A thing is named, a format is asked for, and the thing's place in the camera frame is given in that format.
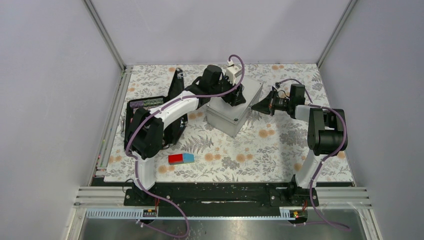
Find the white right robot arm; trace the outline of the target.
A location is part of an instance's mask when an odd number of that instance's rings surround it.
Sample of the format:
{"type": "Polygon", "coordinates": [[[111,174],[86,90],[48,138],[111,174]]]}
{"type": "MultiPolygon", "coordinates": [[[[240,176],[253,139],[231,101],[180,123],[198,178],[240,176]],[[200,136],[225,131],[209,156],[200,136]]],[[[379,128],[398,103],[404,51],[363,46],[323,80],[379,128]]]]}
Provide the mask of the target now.
{"type": "Polygon", "coordinates": [[[293,206],[301,205],[313,194],[315,181],[326,161],[347,148],[348,136],[345,113],[342,109],[306,104],[306,87],[292,84],[289,97],[279,97],[274,88],[269,94],[251,106],[259,113],[273,116],[276,111],[286,112],[292,119],[308,124],[307,145],[309,152],[300,171],[293,175],[284,198],[293,206]]]}

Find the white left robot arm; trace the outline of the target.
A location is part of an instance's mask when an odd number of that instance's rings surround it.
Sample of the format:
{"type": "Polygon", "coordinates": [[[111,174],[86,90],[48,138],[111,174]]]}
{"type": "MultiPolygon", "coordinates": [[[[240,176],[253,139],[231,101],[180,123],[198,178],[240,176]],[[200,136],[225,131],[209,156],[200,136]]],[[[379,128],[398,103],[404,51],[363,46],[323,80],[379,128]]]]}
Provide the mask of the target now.
{"type": "Polygon", "coordinates": [[[240,105],[244,76],[245,66],[230,60],[225,69],[208,65],[201,76],[185,86],[184,71],[176,68],[162,104],[148,109],[144,99],[128,102],[124,150],[135,160],[134,185],[138,188],[135,197],[142,205],[148,206],[155,200],[151,189],[156,182],[153,158],[179,139],[184,130],[183,117],[213,98],[222,98],[232,106],[240,105]]]}

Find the black case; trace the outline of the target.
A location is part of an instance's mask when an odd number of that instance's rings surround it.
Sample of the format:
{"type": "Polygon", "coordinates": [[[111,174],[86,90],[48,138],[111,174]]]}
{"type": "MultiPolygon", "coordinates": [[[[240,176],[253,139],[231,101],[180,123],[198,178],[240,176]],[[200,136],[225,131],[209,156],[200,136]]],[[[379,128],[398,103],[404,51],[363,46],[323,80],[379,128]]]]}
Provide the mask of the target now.
{"type": "Polygon", "coordinates": [[[152,158],[175,144],[185,129],[186,113],[176,113],[185,90],[184,72],[174,72],[167,96],[130,100],[124,120],[124,149],[129,155],[152,158]]]}

